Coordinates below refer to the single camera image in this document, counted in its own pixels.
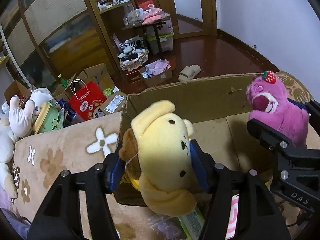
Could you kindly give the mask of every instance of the green container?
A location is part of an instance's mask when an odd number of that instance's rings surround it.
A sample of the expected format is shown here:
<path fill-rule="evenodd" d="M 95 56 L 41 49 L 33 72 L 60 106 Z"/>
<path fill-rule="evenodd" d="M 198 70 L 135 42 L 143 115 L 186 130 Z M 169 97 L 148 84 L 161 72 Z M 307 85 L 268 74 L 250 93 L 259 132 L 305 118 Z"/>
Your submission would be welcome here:
<path fill-rule="evenodd" d="M 59 130 L 63 127 L 64 111 L 58 111 L 53 107 L 51 101 L 45 102 L 41 106 L 41 112 L 33 126 L 35 133 Z"/>

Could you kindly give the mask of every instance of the wicker basket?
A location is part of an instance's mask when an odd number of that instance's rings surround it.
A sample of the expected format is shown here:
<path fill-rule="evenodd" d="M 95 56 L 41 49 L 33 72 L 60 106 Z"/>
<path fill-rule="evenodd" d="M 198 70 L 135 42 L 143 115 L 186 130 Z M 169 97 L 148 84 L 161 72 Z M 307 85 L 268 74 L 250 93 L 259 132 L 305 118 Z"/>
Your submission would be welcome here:
<path fill-rule="evenodd" d="M 145 52 L 143 52 L 144 55 L 140 56 L 140 58 L 128 65 L 124 65 L 123 62 L 120 61 L 120 67 L 122 70 L 126 70 L 126 71 L 132 71 L 136 68 L 141 67 L 144 63 L 146 63 L 148 61 L 148 54 L 149 51 L 147 49 L 145 49 Z"/>

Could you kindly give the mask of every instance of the yellow plush toy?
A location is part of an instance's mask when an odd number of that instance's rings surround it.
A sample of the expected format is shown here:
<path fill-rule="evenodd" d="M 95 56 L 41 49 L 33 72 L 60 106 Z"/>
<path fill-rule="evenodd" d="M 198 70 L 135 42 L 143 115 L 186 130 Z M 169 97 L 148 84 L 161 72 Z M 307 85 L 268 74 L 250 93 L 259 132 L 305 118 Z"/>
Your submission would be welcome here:
<path fill-rule="evenodd" d="M 146 205 L 177 217 L 192 212 L 196 200 L 185 189 L 193 175 L 188 139 L 193 127 L 174 110 L 174 104 L 164 100 L 137 115 L 124 134 L 119 155 L 129 177 L 138 179 Z"/>

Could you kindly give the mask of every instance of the blue gripper pad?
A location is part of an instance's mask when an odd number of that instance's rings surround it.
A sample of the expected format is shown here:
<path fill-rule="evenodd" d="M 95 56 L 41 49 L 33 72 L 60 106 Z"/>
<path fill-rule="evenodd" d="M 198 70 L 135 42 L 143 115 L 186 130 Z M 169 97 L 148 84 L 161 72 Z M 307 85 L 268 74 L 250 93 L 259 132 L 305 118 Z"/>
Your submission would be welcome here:
<path fill-rule="evenodd" d="M 304 109 L 304 110 L 308 111 L 307 108 L 304 106 L 304 104 L 301 104 L 301 103 L 299 103 L 299 102 L 297 102 L 297 101 L 294 101 L 294 100 L 292 100 L 292 99 L 290 99 L 290 98 L 288 98 L 288 101 L 289 101 L 290 103 L 296 105 L 296 106 L 299 107 L 300 109 Z"/>
<path fill-rule="evenodd" d="M 122 147 L 122 142 L 119 143 L 116 152 L 108 154 L 103 164 L 106 165 L 105 172 L 105 186 L 108 189 L 108 193 L 114 193 L 115 190 L 119 187 L 120 181 L 124 174 L 125 162 L 119 158 L 119 149 Z"/>
<path fill-rule="evenodd" d="M 208 194 L 212 193 L 216 185 L 213 174 L 214 160 L 210 154 L 204 153 L 201 150 L 196 140 L 190 141 L 190 156 L 192 168 L 196 174 L 199 185 Z"/>

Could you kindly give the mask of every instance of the white flower pattern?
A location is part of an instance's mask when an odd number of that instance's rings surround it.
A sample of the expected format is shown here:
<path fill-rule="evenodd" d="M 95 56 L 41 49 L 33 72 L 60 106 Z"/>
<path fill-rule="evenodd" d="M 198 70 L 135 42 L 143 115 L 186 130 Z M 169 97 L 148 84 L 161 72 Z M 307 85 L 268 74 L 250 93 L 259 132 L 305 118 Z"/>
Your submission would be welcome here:
<path fill-rule="evenodd" d="M 32 166 L 34 166 L 35 165 L 35 160 L 33 158 L 33 155 L 35 155 L 36 149 L 32 149 L 32 147 L 30 145 L 29 152 L 30 152 L 30 154 L 28 156 L 28 163 L 31 161 Z"/>
<path fill-rule="evenodd" d="M 103 154 L 106 157 L 111 153 L 108 145 L 112 143 L 116 143 L 118 140 L 118 135 L 116 133 L 109 134 L 107 137 L 104 136 L 103 130 L 101 127 L 96 129 L 96 139 L 94 143 L 90 144 L 86 151 L 88 154 L 97 153 L 101 149 L 103 150 Z"/>

